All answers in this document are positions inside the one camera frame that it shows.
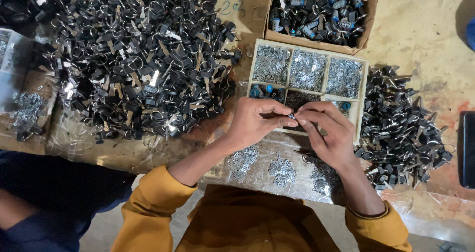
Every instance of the yellow sweatshirt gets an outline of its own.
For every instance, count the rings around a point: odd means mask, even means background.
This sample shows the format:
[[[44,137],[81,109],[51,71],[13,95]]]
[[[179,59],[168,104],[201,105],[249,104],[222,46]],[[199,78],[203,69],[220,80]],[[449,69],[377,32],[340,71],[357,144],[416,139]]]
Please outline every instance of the yellow sweatshirt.
[[[165,166],[152,170],[122,207],[124,224],[112,251],[171,251],[171,215],[196,188],[176,181]],[[412,251],[406,226],[385,204],[387,212],[377,218],[346,209],[346,226],[360,251]],[[188,219],[191,223],[177,252],[340,251],[315,212],[285,196],[208,185]]]

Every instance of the wrist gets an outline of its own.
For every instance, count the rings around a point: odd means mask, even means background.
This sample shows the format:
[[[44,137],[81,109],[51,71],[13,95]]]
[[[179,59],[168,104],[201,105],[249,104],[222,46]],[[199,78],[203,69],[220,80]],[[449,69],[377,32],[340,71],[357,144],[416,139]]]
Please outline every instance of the wrist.
[[[236,149],[236,141],[229,137],[227,133],[224,133],[221,137],[215,140],[212,145],[216,152],[223,157],[227,157],[228,155],[238,151],[238,149]]]
[[[364,174],[363,168],[361,167],[361,162],[359,161],[359,158],[355,156],[349,161],[340,164],[335,168],[335,170],[341,177],[355,176],[355,174],[358,173]]]

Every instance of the forearm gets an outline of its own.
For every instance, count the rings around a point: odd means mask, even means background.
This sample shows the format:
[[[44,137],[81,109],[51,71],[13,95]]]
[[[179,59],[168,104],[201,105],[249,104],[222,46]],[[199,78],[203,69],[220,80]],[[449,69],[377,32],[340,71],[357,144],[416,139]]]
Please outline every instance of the forearm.
[[[368,182],[368,178],[359,165],[358,159],[344,169],[337,169],[345,187],[348,206],[355,212],[365,215],[377,215],[386,211],[383,200]]]
[[[0,229],[8,230],[36,212],[37,209],[25,200],[0,188]]]
[[[178,182],[193,186],[213,166],[233,152],[231,141],[223,135],[204,149],[171,166],[168,172]]]

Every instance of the hand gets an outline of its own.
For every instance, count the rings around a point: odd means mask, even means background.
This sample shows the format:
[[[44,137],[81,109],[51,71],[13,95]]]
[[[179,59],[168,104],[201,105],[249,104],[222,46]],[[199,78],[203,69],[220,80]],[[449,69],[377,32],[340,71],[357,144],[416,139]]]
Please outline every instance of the hand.
[[[253,145],[275,128],[289,126],[296,127],[298,122],[287,115],[292,109],[274,99],[251,99],[241,97],[234,112],[233,122],[225,138],[232,143],[234,150],[239,151]],[[278,116],[264,118],[261,114],[275,113]]]
[[[353,153],[355,127],[330,101],[307,103],[295,118],[308,133],[312,148],[325,163],[341,172],[359,166]],[[312,122],[318,122],[328,135],[322,136]]]

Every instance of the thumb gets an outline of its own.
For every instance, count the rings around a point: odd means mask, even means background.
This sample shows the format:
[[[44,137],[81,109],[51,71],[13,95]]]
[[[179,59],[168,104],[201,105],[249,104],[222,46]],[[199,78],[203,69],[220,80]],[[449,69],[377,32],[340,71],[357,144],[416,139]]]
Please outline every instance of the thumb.
[[[274,118],[270,118],[268,119],[265,124],[272,128],[272,129],[275,129],[275,128],[278,128],[278,127],[296,127],[298,126],[298,122],[295,121],[294,119],[288,117],[288,116],[285,116],[285,115],[280,115],[280,116],[276,116]]]

